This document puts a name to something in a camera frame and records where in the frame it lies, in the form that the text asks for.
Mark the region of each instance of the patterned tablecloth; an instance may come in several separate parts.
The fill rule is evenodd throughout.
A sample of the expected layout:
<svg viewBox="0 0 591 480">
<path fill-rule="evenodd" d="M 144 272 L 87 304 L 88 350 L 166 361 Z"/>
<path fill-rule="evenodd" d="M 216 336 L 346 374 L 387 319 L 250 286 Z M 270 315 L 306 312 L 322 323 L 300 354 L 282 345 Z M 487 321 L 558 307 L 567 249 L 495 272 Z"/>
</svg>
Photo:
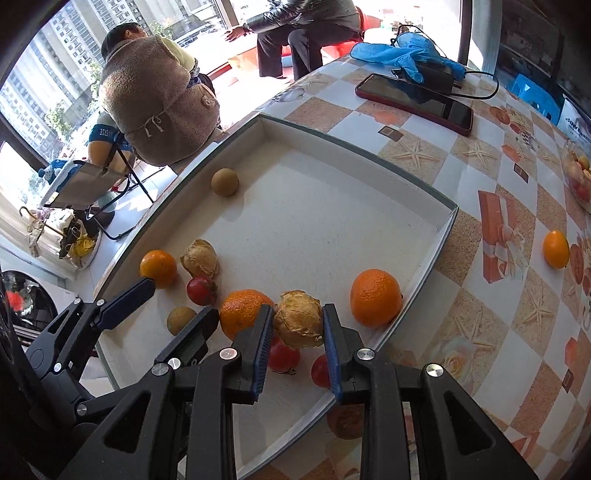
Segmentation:
<svg viewBox="0 0 591 480">
<path fill-rule="evenodd" d="M 550 268 L 541 251 L 557 229 L 591 267 L 591 219 L 562 181 L 565 137 L 503 88 L 465 101 L 474 128 L 457 135 L 355 96 L 372 72 L 388 74 L 344 57 L 259 110 L 376 153 L 459 205 L 433 273 L 386 348 L 402 364 L 444 365 L 540 479 L 558 479 L 591 434 L 589 285 L 575 282 L 570 265 Z M 468 75 L 463 92 L 485 96 L 494 86 Z M 409 444 L 413 452 L 412 436 Z M 324 418 L 252 478 L 353 480 L 360 458 L 361 440 L 337 438 Z"/>
</svg>

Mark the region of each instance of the person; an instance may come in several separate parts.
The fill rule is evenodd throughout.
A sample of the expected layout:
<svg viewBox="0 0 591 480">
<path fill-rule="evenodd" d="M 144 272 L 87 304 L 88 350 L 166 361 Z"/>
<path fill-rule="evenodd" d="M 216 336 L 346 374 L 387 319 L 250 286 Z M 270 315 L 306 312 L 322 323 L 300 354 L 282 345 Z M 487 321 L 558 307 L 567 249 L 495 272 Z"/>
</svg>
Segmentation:
<svg viewBox="0 0 591 480">
<path fill-rule="evenodd" d="M 111 119 L 146 163 L 163 166 L 193 158 L 217 136 L 213 84 L 178 44 L 126 23 L 107 33 L 101 55 L 106 64 L 99 102 L 107 115 L 101 125 Z"/>
<path fill-rule="evenodd" d="M 101 112 L 96 124 L 90 130 L 90 136 L 88 139 L 88 161 L 98 167 L 104 167 L 118 134 L 119 128 L 115 121 L 107 112 Z M 135 161 L 133 147 L 127 140 L 123 139 L 119 142 L 119 148 L 121 149 L 121 153 L 125 155 L 129 165 L 133 168 Z M 115 155 L 109 164 L 109 169 L 122 174 L 128 172 L 127 166 L 118 152 L 115 152 Z"/>
<path fill-rule="evenodd" d="M 259 74 L 283 78 L 282 47 L 289 45 L 294 80 L 322 67 L 320 49 L 358 38 L 360 19 L 352 0 L 269 0 L 268 12 L 226 33 L 226 40 L 256 33 Z"/>
</svg>

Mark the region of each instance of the red phone case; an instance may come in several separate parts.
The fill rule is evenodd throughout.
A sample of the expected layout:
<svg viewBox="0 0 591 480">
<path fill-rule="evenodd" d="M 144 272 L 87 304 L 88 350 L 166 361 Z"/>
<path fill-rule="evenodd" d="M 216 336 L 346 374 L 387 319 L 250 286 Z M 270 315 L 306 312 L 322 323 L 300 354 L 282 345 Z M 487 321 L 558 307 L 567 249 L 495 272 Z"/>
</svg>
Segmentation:
<svg viewBox="0 0 591 480">
<path fill-rule="evenodd" d="M 471 108 L 468 107 L 472 113 L 472 115 L 470 117 L 470 128 L 464 129 L 464 128 L 460 127 L 460 125 L 454 124 L 454 123 L 452 123 L 448 120 L 445 120 L 437 115 L 432 115 L 430 113 L 426 113 L 421 110 L 417 110 L 416 108 L 405 105 L 404 103 L 396 102 L 395 100 L 392 100 L 390 98 L 385 98 L 385 97 L 381 97 L 379 95 L 373 95 L 371 93 L 361 91 L 360 87 L 365 82 L 367 82 L 373 75 L 378 75 L 378 74 L 372 73 L 369 77 L 367 77 L 360 84 L 358 84 L 357 87 L 355 87 L 355 95 L 357 95 L 360 98 L 365 98 L 366 100 L 372 100 L 374 102 L 383 103 L 384 105 L 393 106 L 394 108 L 404 110 L 405 112 L 412 113 L 413 115 L 423 117 L 435 124 L 441 125 L 442 127 L 446 127 L 449 130 L 457 132 L 460 135 L 464 135 L 465 137 L 468 137 L 470 135 L 470 132 L 472 131 L 472 125 L 474 124 L 474 110 L 472 110 Z"/>
</svg>

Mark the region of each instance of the black jacket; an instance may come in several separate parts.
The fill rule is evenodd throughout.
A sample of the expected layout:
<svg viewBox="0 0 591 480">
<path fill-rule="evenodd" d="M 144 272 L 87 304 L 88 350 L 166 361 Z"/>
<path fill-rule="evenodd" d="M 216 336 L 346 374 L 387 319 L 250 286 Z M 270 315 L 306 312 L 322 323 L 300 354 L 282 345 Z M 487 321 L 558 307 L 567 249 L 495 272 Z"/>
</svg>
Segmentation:
<svg viewBox="0 0 591 480">
<path fill-rule="evenodd" d="M 359 30 L 359 14 L 353 0 L 268 0 L 271 9 L 244 22 L 244 27 L 262 33 L 286 24 L 306 25 L 330 20 L 336 25 Z"/>
</svg>

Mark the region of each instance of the orange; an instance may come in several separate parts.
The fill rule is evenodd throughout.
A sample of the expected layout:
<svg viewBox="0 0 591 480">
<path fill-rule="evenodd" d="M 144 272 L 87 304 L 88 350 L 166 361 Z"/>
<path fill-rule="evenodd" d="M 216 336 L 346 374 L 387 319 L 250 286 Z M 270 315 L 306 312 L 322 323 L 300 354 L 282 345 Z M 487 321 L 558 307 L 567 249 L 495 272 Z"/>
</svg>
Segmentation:
<svg viewBox="0 0 591 480">
<path fill-rule="evenodd" d="M 258 290 L 236 290 L 230 293 L 220 308 L 220 325 L 230 340 L 240 330 L 252 327 L 261 305 L 275 303 Z"/>
<path fill-rule="evenodd" d="M 558 230 L 554 230 L 546 235 L 542 250 L 548 265 L 553 268 L 564 268 L 569 263 L 569 243 L 564 234 Z"/>
<path fill-rule="evenodd" d="M 386 325 L 402 310 L 398 282 L 388 272 L 376 268 L 357 276 L 349 300 L 355 320 L 367 327 Z"/>
<path fill-rule="evenodd" d="M 177 261 L 164 250 L 152 250 L 139 263 L 139 274 L 154 280 L 156 288 L 166 288 L 177 278 Z"/>
</svg>

